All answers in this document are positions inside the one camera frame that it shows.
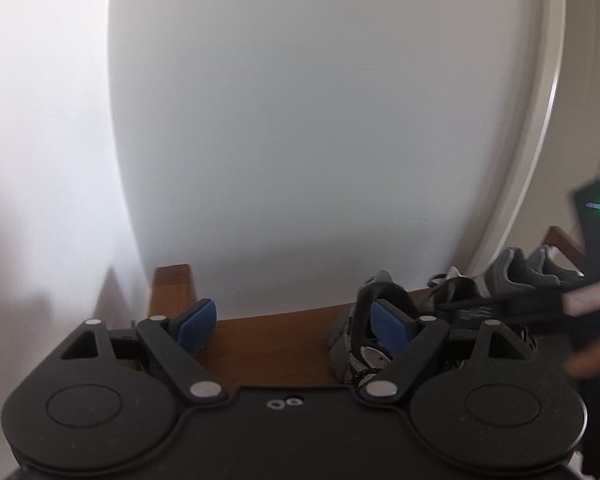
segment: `white wall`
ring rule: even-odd
[[[506,179],[500,188],[492,188],[498,197],[485,228],[469,232],[458,247],[458,255],[461,256],[463,248],[472,239],[479,240],[468,265],[455,260],[456,266],[469,276],[483,272],[504,247],[538,163],[554,108],[555,90],[562,64],[566,3],[567,0],[542,0],[536,74]],[[484,214],[484,209],[477,205],[474,209],[474,214],[476,213]]]
[[[116,162],[108,0],[0,0],[0,409],[81,320],[144,317]],[[14,467],[0,429],[0,478]]]
[[[110,0],[145,267],[190,263],[223,317],[344,303],[381,267],[423,287],[497,197],[541,2]]]
[[[569,193],[600,174],[600,0],[567,0],[562,69],[554,111],[507,245],[527,253],[559,225],[579,227]]]

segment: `gray sneaker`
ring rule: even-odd
[[[365,288],[367,285],[371,285],[372,283],[393,283],[394,277],[393,275],[385,269],[378,270],[371,278],[366,280],[365,283],[358,289],[358,292]]]
[[[475,283],[480,295],[490,298],[538,286],[560,285],[560,280],[553,274],[542,274],[529,266],[519,247],[507,247],[483,274],[475,278]]]
[[[557,265],[549,256],[550,251],[551,247],[541,245],[531,253],[526,262],[535,272],[557,276],[563,285],[573,285],[583,279],[577,270],[569,270]]]

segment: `black electronic device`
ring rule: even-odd
[[[573,193],[575,211],[586,247],[586,269],[581,269],[589,283],[600,280],[600,179]]]
[[[458,330],[422,317],[358,392],[254,387],[232,399],[168,323],[88,320],[24,380],[2,412],[18,478],[576,478],[565,462],[584,404],[498,320]],[[448,354],[464,365],[442,372]]]

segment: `wooden shelf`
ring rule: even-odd
[[[428,289],[417,290],[411,295],[417,299],[427,292]],[[193,304],[193,298],[189,266],[156,269],[150,316],[177,316]],[[329,369],[326,339],[333,321],[349,306],[218,321],[216,331],[196,361],[230,390],[243,384],[338,384]]]
[[[557,225],[549,227],[542,244],[556,247],[580,272],[586,269],[587,258],[584,250]]]

